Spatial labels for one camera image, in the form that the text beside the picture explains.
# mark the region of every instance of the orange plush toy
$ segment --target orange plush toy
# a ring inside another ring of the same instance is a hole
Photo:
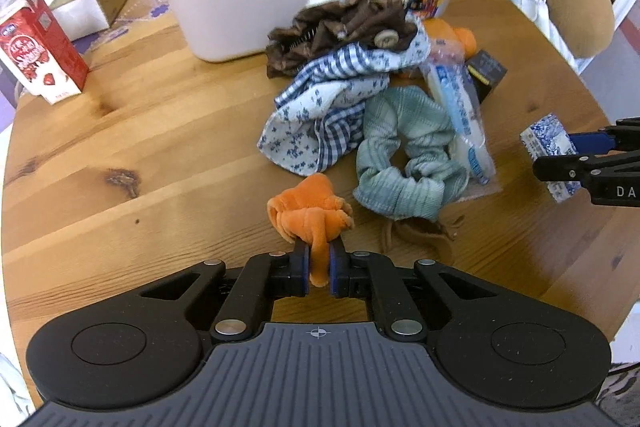
[[[476,37],[468,28],[454,28],[442,19],[423,20],[422,26],[424,26],[424,30],[430,39],[460,42],[465,49],[465,60],[473,57],[478,52]]]
[[[329,178],[317,172],[267,203],[271,224],[293,243],[296,237],[311,245],[309,280],[322,287],[329,282],[329,241],[354,227],[351,205],[334,194]]]

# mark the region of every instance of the blue and white package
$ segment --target blue and white package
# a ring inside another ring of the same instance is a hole
[[[574,143],[567,131],[553,113],[531,124],[522,133],[520,140],[527,148],[529,156],[535,161],[541,156],[561,156],[577,154]],[[546,182],[546,187],[556,202],[561,203],[573,196],[580,182]]]

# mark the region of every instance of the wood knot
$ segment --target wood knot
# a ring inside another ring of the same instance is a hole
[[[100,100],[100,103],[98,104],[97,114],[100,117],[107,116],[109,113],[117,109],[118,108],[115,107],[112,103],[107,102],[106,100]]]
[[[25,163],[20,170],[17,172],[17,174],[14,174],[14,176],[7,178],[7,180],[5,181],[4,185],[10,185],[13,182],[15,182],[16,180],[19,180],[20,178],[23,178],[25,176],[28,176],[29,174],[33,174],[36,170],[38,169],[38,159],[37,158],[31,158],[27,163]]]
[[[617,255],[613,259],[611,259],[611,269],[615,270],[622,261],[623,255]]]
[[[127,171],[127,169],[109,169],[104,181],[109,185],[124,188],[127,196],[132,200],[140,195],[138,189],[140,180],[138,179],[138,175],[133,171]]]

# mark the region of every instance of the red milk carton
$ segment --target red milk carton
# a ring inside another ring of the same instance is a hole
[[[0,13],[0,60],[49,103],[79,94],[89,71],[44,0],[19,0]]]

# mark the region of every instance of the brown cloth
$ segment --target brown cloth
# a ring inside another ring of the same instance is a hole
[[[405,51],[418,29],[406,22],[402,0],[332,1],[300,10],[290,28],[274,28],[267,46],[267,76],[295,76],[308,61],[350,42],[376,47],[383,30],[398,33],[398,42],[386,48]]]
[[[460,223],[451,228],[456,229]],[[424,254],[434,261],[452,266],[455,262],[452,243],[458,235],[450,232],[441,222],[432,223],[421,217],[410,217],[393,221],[385,219],[381,229],[382,253],[388,254],[393,247],[393,236],[397,235],[406,243],[424,247]]]

